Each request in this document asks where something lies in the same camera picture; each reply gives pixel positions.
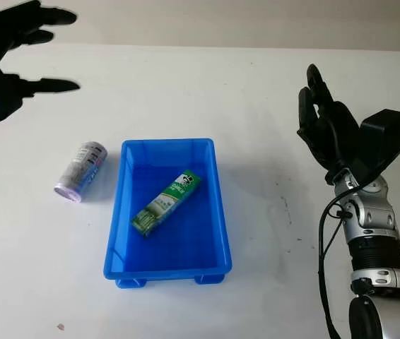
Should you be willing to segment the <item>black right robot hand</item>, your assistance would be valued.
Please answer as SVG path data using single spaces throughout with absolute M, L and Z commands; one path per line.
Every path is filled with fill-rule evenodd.
M 358 124 L 342 102 L 335 101 L 314 64 L 307 68 L 307 86 L 298 95 L 297 134 L 315 160 L 333 172 L 350 161 L 355 153 L 353 137 Z

